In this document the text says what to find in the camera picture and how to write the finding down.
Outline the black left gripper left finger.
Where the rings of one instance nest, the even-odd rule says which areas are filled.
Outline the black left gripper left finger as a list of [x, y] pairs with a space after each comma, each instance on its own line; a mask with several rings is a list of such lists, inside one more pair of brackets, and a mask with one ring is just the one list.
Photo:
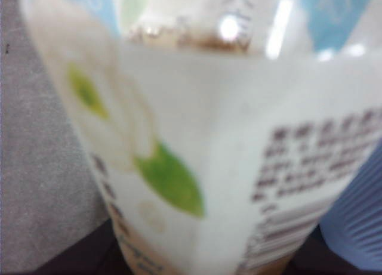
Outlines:
[[132, 274], [122, 256], [111, 220], [38, 267], [33, 274]]

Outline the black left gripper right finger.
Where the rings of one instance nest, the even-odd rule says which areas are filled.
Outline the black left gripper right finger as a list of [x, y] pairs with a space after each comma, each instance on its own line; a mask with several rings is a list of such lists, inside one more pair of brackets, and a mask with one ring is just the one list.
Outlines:
[[344, 275], [381, 274], [381, 271], [361, 270], [333, 253], [326, 245], [317, 226], [302, 247], [295, 253], [285, 269], [290, 275]]

